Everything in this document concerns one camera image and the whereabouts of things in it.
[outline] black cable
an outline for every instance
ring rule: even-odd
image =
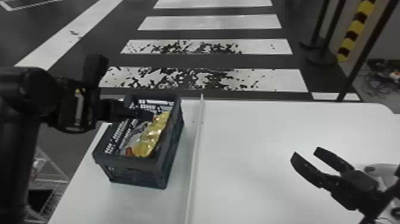
[[[362,91],[371,96],[386,99],[386,95],[393,92],[400,94],[399,86],[393,83],[392,80],[379,78],[376,72],[369,72],[367,75],[362,75],[364,82],[361,85]]]

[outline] black pole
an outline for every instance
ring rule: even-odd
[[[332,22],[330,23],[328,33],[326,35],[324,46],[320,50],[321,57],[325,56],[326,52],[329,50],[330,41],[332,40],[333,33],[335,32],[335,28],[338,25],[338,21],[340,15],[342,14],[343,8],[345,7],[345,3],[346,0],[340,0],[336,7],[335,14],[333,15]]]
[[[311,44],[313,44],[313,45],[315,45],[317,43],[317,39],[320,36],[322,23],[325,19],[326,11],[328,10],[329,2],[330,2],[330,0],[324,0],[324,3],[322,4],[322,9],[321,9],[320,15],[318,16],[318,22],[317,22],[317,25],[315,26],[314,33],[312,34],[312,37],[311,37]]]
[[[317,24],[315,25],[314,31],[311,36],[311,42],[308,43],[308,41],[300,41],[300,46],[306,49],[318,49],[321,48],[321,46],[317,46],[317,41],[320,36],[320,31],[322,24],[325,19],[326,11],[328,10],[330,0],[324,0],[322,4],[322,8],[320,11],[320,15],[318,16]]]
[[[358,57],[357,62],[355,63],[353,69],[350,72],[349,77],[346,80],[346,83],[341,90],[339,96],[337,96],[336,102],[342,102],[346,96],[346,93],[350,86],[353,84],[354,79],[357,77],[358,72],[360,72],[361,67],[363,66],[365,60],[370,54],[372,48],[375,46],[376,41],[378,40],[382,30],[385,28],[386,23],[388,23],[390,17],[392,16],[399,0],[390,0],[387,4],[382,16],[380,17],[378,23],[375,26],[374,31],[372,32],[370,38],[368,39],[364,49],[361,52],[361,55]]]
[[[23,224],[29,175],[35,154],[40,120],[22,115],[0,98],[0,219]]]
[[[328,32],[325,37],[324,44],[322,48],[317,51],[310,52],[306,58],[309,62],[318,65],[318,66],[332,66],[336,64],[338,59],[335,55],[329,52],[329,44],[332,40],[333,33],[335,32],[336,26],[338,25],[338,21],[340,19],[340,15],[342,14],[343,8],[345,7],[346,0],[339,0],[339,3],[336,6],[335,13],[332,17],[332,21],[330,22]]]

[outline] white tabletop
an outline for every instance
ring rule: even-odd
[[[93,140],[50,223],[184,223],[195,134],[195,101],[165,191],[110,183]],[[357,223],[329,193],[290,165],[294,151],[322,171],[317,146],[362,167],[398,164],[400,118],[378,104],[206,101],[191,179],[188,223]]]

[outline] crosswalk stripe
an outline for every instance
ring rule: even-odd
[[[35,66],[49,70],[122,1],[99,0],[41,46],[25,56],[15,66]]]
[[[272,6],[271,0],[159,0],[154,8],[224,8]]]
[[[302,75],[297,69],[110,67],[99,86],[136,89],[308,92]]]
[[[292,54],[286,39],[130,40],[122,54]]]
[[[209,15],[209,16],[150,16],[139,30],[223,30],[223,29],[280,29],[275,14]]]

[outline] floor marking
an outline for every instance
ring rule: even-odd
[[[121,54],[291,55],[286,39],[130,40]]]
[[[10,6],[7,5],[7,3],[5,3],[5,1],[0,1],[0,5],[7,11],[12,11],[13,8],[11,8]]]
[[[25,56],[15,66],[35,66],[49,70],[122,1],[99,0],[46,42]]]
[[[271,0],[159,0],[154,8],[268,7]]]
[[[312,97],[317,100],[336,100],[339,94],[334,92],[312,92]],[[348,93],[345,101],[360,101],[360,98],[355,93]]]
[[[275,14],[155,16],[147,17],[139,30],[220,30],[220,29],[280,29]]]
[[[36,7],[36,6],[40,6],[40,5],[46,5],[48,3],[60,2],[62,0],[49,0],[49,1],[44,1],[44,2],[38,2],[35,4],[31,4],[31,5],[24,5],[24,6],[17,7],[17,8],[13,8],[7,4],[7,2],[12,2],[12,1],[15,1],[15,0],[0,1],[0,5],[3,6],[3,8],[5,8],[7,11],[17,11],[17,10],[24,10],[26,8],[32,8],[32,7]]]
[[[102,88],[308,92],[297,69],[110,67]]]

